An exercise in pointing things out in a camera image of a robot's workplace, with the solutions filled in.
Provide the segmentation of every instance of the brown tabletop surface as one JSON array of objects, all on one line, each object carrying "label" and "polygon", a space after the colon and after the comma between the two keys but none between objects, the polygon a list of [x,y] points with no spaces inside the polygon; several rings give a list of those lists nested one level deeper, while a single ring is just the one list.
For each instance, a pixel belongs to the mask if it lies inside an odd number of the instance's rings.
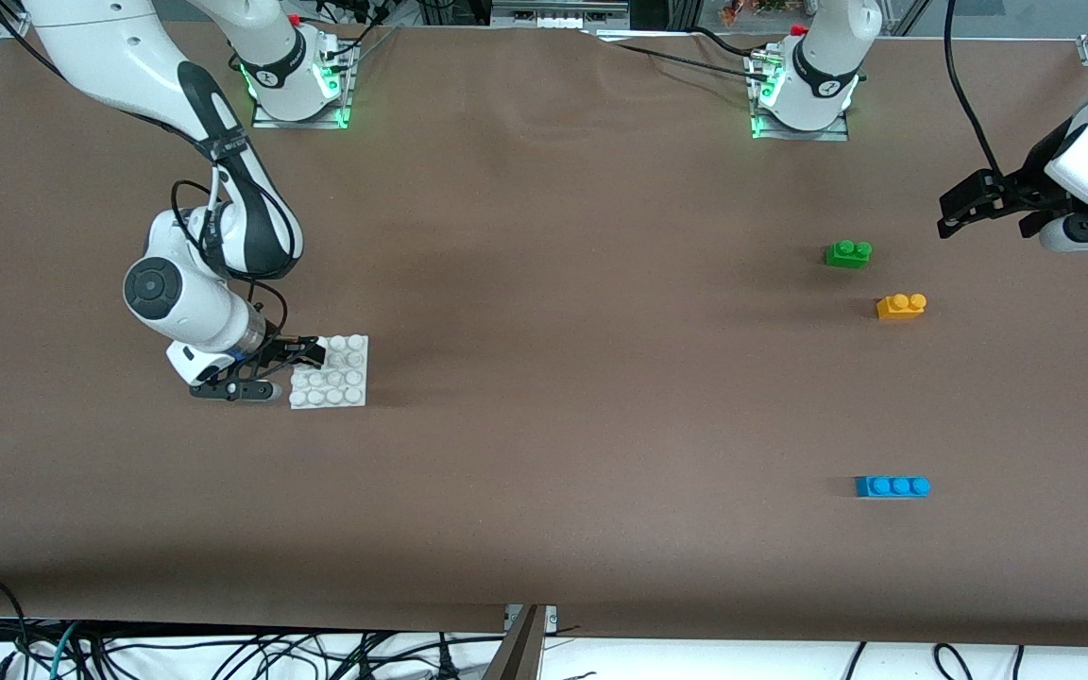
[{"label": "brown tabletop surface", "polygon": [[[223,36],[172,34],[243,108]],[[1066,41],[957,60],[1006,171],[1088,91]],[[203,160],[3,45],[0,577],[85,619],[1088,644],[1088,255],[940,240],[984,162],[941,44],[867,72],[850,143],[755,140],[731,76],[397,32],[350,129],[254,135],[305,227],[289,331],[371,336],[367,408],[290,411],[187,396],[121,300]],[[899,292],[928,311],[874,319]]]}]

